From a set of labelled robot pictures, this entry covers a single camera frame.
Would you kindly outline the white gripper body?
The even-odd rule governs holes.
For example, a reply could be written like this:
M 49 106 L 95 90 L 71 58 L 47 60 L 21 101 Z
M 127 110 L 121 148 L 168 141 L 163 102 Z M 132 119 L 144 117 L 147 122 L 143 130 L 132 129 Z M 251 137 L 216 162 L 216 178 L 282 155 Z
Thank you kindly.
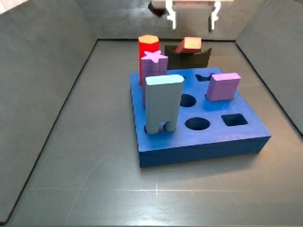
M 235 0 L 172 0 L 175 12 L 180 9 L 213 9 L 213 2 L 220 1 L 221 6 L 229 6 Z M 159 17 L 168 15 L 164 6 L 165 0 L 149 0 L 149 11 Z

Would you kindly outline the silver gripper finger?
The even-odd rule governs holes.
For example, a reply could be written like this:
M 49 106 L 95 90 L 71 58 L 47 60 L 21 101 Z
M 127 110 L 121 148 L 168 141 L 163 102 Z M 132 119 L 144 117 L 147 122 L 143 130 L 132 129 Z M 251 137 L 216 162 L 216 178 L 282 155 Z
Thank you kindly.
M 168 12 L 167 20 L 172 22 L 172 29 L 176 29 L 176 13 L 172 8 L 172 0 L 165 0 L 164 6 L 165 6 L 165 11 Z
M 220 12 L 220 9 L 221 9 L 221 2 L 215 1 L 213 9 L 212 9 L 211 15 L 208 17 L 208 31 L 209 32 L 213 32 L 213 30 L 215 30 L 215 22 L 219 20 L 217 13 Z

